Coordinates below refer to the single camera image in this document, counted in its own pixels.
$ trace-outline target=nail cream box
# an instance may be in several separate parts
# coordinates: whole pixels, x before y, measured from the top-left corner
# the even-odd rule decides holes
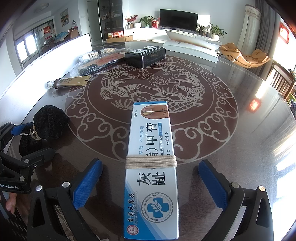
[[[166,101],[133,105],[128,156],[174,155]],[[179,237],[176,168],[126,169],[124,237],[170,240]]]

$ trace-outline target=round glass table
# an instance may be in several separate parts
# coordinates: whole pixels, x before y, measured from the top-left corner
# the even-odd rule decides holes
[[[128,44],[133,48],[153,45]],[[40,184],[58,187],[71,181],[93,158],[100,159],[103,173],[79,211],[101,239],[123,240],[132,106],[137,101],[158,100],[168,102],[178,162],[179,240],[201,240],[221,213],[198,175],[198,163],[205,158],[230,182],[243,188],[266,188],[274,240],[281,240],[296,219],[291,191],[296,181],[295,118],[274,88],[221,57],[215,64],[167,51],[165,60],[145,69],[121,62],[86,87],[49,89],[23,122],[33,121],[34,114],[48,104],[63,109],[70,122],[62,137],[49,141],[56,155],[34,170],[32,190]],[[8,150],[16,158],[21,158],[19,140],[15,137]],[[18,195],[17,208],[25,222],[30,199],[31,194]],[[242,207],[227,240],[234,236],[243,213]]]

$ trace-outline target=human hand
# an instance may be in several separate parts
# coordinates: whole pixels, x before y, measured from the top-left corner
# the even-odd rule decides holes
[[[11,212],[12,214],[15,213],[15,205],[17,201],[17,194],[16,193],[9,193],[9,199],[6,201],[6,209],[8,212]]]

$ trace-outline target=red circular logo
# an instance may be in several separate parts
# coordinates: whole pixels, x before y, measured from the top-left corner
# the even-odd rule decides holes
[[[130,235],[136,235],[136,234],[139,233],[139,229],[138,229],[138,227],[135,226],[135,225],[129,225],[129,226],[126,228],[126,230],[128,231],[128,233],[129,233]]]

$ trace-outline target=metal screw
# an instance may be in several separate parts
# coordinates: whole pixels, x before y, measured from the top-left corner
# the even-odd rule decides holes
[[[234,188],[239,188],[239,184],[236,182],[231,183],[231,186]]]
[[[265,192],[265,187],[263,187],[263,186],[259,186],[259,189],[260,189],[261,191]]]
[[[39,186],[36,187],[36,191],[37,192],[39,192],[41,189],[42,189],[42,186],[41,185],[39,185]]]
[[[67,188],[67,187],[70,186],[70,183],[69,183],[69,182],[64,182],[64,183],[62,184],[62,186],[63,186],[63,188]]]

